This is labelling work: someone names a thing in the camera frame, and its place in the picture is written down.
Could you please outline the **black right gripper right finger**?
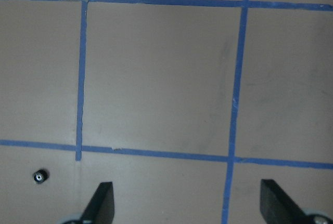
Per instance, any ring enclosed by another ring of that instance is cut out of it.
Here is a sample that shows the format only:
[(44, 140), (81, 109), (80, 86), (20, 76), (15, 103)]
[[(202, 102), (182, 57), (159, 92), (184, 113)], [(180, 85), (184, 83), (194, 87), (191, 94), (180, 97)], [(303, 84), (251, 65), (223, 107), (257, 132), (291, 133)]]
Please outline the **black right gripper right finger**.
[(327, 215), (301, 209), (273, 179), (260, 182), (260, 213), (267, 224), (332, 223)]

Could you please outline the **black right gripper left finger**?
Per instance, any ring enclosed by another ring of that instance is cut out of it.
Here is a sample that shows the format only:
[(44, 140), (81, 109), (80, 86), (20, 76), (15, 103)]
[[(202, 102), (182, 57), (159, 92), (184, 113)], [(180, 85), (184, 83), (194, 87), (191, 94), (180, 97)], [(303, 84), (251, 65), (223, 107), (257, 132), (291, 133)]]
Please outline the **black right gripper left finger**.
[(115, 215), (112, 182), (101, 182), (80, 217), (81, 223), (113, 223)]

